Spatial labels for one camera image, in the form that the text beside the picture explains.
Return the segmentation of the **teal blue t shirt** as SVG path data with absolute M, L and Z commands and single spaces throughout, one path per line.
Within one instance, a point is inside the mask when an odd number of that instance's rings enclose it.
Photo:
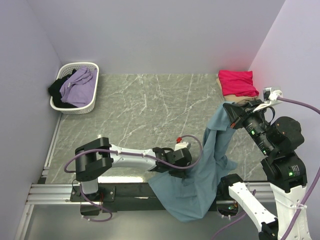
M 204 131 L 201 158 L 186 171 L 187 177 L 181 179 L 165 172 L 148 181 L 161 204 L 177 220 L 186 223 L 202 219 L 216 198 L 221 178 L 237 168 L 226 156 L 234 133 L 220 105 Z

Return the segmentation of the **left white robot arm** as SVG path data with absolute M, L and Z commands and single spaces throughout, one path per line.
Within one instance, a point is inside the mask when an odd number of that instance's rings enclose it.
M 178 142 L 174 149 L 153 147 L 139 150 L 116 146 L 107 137 L 101 137 L 75 149 L 76 181 L 80 182 L 82 195 L 88 201 L 100 195 L 98 177 L 111 168 L 135 168 L 147 172 L 169 172 L 184 178 L 184 167 L 192 163 L 188 142 Z

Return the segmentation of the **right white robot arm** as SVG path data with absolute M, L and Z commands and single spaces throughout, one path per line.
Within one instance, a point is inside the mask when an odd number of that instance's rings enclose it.
M 270 213 L 249 191 L 237 174 L 223 177 L 218 193 L 226 200 L 233 199 L 254 223 L 260 240 L 309 240 L 306 201 L 320 176 L 307 186 L 307 170 L 295 150 L 304 143 L 298 121 L 281 116 L 273 123 L 265 112 L 273 103 L 252 100 L 245 104 L 224 103 L 234 130 L 245 129 L 263 153 L 263 171 L 273 192 L 277 214 Z

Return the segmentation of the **folded tan t shirt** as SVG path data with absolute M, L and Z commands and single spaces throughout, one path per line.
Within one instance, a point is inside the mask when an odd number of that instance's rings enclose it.
M 257 99 L 259 91 L 255 88 L 252 78 L 216 79 L 223 98 L 226 101 L 243 103 Z

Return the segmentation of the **folded red t shirt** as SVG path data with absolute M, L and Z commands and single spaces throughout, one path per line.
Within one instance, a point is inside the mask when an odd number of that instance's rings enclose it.
M 220 70 L 218 79 L 222 95 L 235 95 L 236 97 L 257 97 L 259 91 L 255 88 L 252 71 Z

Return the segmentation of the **black base beam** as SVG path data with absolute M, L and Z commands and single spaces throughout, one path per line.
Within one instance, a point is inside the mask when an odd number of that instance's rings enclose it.
M 89 194 L 86 197 L 113 213 L 118 211 L 159 211 L 165 209 L 146 182 L 99 183 L 97 193 Z M 100 213 L 107 212 L 86 201 L 81 195 L 79 185 L 72 185 L 69 200 L 71 203 L 80 204 L 80 213 L 84 216 L 98 216 Z M 242 212 L 238 202 L 229 196 L 221 194 L 220 191 L 209 211 L 232 217 Z

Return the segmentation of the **lilac t shirt in basket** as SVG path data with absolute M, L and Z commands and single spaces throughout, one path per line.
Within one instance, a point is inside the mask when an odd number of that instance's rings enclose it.
M 98 69 L 80 67 L 60 89 L 61 101 L 77 108 L 87 106 L 94 97 Z

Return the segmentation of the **black garment in basket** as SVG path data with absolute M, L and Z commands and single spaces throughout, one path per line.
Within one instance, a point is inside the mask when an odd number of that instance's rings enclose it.
M 76 72 L 75 69 L 72 70 L 71 74 L 67 74 L 66 76 L 62 78 L 58 78 L 49 88 L 48 88 L 48 93 L 52 97 L 53 104 L 57 108 L 61 109 L 72 109 L 72 108 L 77 108 L 76 106 L 67 103 L 67 102 L 62 102 L 61 98 L 62 95 L 60 93 L 60 89 L 62 85 Z

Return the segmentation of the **white plastic laundry basket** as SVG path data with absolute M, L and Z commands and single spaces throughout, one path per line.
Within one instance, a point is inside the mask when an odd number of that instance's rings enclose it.
M 48 89 L 50 106 L 66 115 L 91 112 L 96 102 L 99 70 L 93 62 L 63 65 Z

